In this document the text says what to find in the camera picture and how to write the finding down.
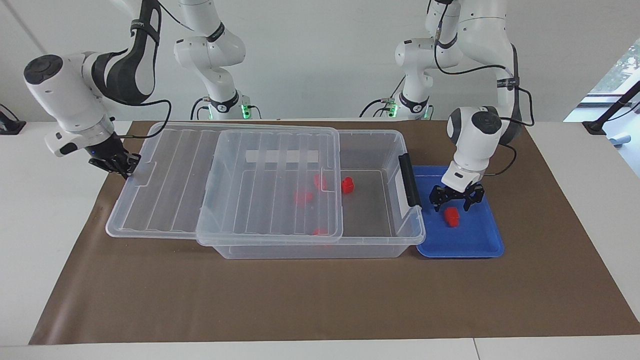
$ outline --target black pole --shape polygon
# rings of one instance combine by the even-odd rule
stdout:
[[[615,115],[620,109],[622,109],[631,99],[633,99],[640,92],[640,81],[638,81],[634,86],[631,86],[628,92],[625,95],[622,95],[620,99],[611,105],[611,107],[605,111],[604,114],[596,121],[583,121],[582,125],[584,128],[589,131],[591,135],[606,135],[607,133],[602,130],[602,126],[604,123],[609,121],[613,115]]]

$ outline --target white label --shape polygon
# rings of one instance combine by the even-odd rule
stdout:
[[[277,163],[279,157],[280,157],[279,150],[267,150],[266,162]],[[258,162],[258,150],[247,150],[244,155],[244,158],[248,163]],[[309,150],[307,151],[307,158],[304,160],[307,163],[319,163],[320,152],[318,150]],[[300,150],[287,150],[287,162],[288,163],[303,162],[302,159],[300,159]]]
[[[398,192],[398,203],[400,204],[400,214],[402,214],[402,218],[404,218],[411,208],[409,207],[409,202],[406,200],[406,191],[404,190],[404,181],[402,180],[402,172],[399,170],[396,174],[396,191]]]

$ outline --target red object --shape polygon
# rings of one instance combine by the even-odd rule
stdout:
[[[314,194],[310,192],[293,192],[293,200],[298,206],[305,206],[314,199]]]
[[[456,208],[447,208],[444,211],[444,220],[451,227],[457,227],[460,225],[460,214]]]
[[[326,179],[321,177],[320,174],[314,175],[314,185],[318,190],[326,190]]]
[[[352,193],[353,189],[355,189],[355,184],[353,183],[353,179],[349,176],[345,177],[342,180],[342,192],[343,193]]]

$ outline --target blue plastic tray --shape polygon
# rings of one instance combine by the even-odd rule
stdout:
[[[497,258],[504,253],[504,244],[493,219],[486,197],[479,204],[463,209],[464,200],[453,200],[436,212],[429,203],[429,194],[435,185],[443,186],[440,179],[447,167],[413,167],[415,181],[422,199],[422,217],[427,238],[418,245],[418,251],[427,258]],[[460,225],[449,227],[444,210],[455,207],[460,213]]]

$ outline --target transparent lid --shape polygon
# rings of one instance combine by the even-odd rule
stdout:
[[[218,138],[198,218],[206,246],[342,237],[340,137],[329,127],[230,129]]]
[[[156,132],[160,126],[161,124],[153,125],[149,133]],[[250,131],[292,129],[291,131],[309,131],[310,133],[324,131],[332,134],[333,141],[326,142],[327,147],[324,148],[326,152],[322,155],[320,150],[317,151],[318,160],[333,159],[333,152],[339,150],[336,130],[327,127],[170,122],[159,136],[145,140],[140,151],[142,157],[140,164],[126,181],[107,221],[107,233],[119,238],[197,239],[196,226],[205,197],[214,152],[221,134],[233,129]],[[247,152],[245,159],[247,160],[247,156],[256,155],[257,152]],[[268,152],[266,156],[273,156],[273,152]],[[333,160],[331,169],[340,169],[339,159]],[[325,176],[328,186],[331,183],[330,176],[328,174]],[[339,192],[337,196],[336,201],[339,204]],[[340,222],[335,224],[336,235],[342,229],[341,216],[339,220]],[[330,229],[333,230],[334,227],[328,227],[327,233]],[[316,238],[332,241],[325,234],[317,235]]]

